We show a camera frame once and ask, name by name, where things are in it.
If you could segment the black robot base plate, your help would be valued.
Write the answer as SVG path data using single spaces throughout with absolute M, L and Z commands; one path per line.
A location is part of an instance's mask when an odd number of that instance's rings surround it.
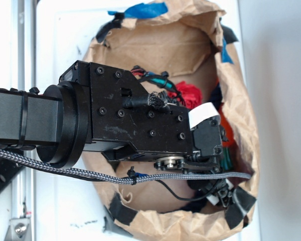
M 0 157 L 0 193 L 10 184 L 12 179 L 23 170 L 23 166 Z

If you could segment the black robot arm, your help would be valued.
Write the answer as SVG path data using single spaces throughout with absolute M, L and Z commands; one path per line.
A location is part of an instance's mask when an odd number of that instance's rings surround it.
M 43 94 L 0 88 L 0 159 L 35 170 L 124 185 L 186 180 L 201 198 L 231 196 L 223 166 L 227 137 L 213 104 L 187 100 L 179 84 L 135 66 L 75 62 Z M 109 162 L 153 162 L 113 177 L 75 169 L 83 152 Z

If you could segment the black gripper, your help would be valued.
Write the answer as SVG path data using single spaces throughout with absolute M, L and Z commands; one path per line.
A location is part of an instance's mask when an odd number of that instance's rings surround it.
M 192 130 L 193 155 L 185 161 L 177 161 L 178 169 L 183 172 L 195 174 L 220 174 L 228 170 L 227 161 L 224 161 L 226 152 L 222 142 L 227 141 L 225 129 L 214 118 L 209 118 L 199 123 Z M 197 202 L 204 199 L 213 205 L 228 207 L 232 198 L 232 185 L 225 178 L 211 180 L 188 180 L 188 186 L 197 191 L 193 198 L 179 197 L 163 181 L 162 184 L 176 199 L 181 201 Z

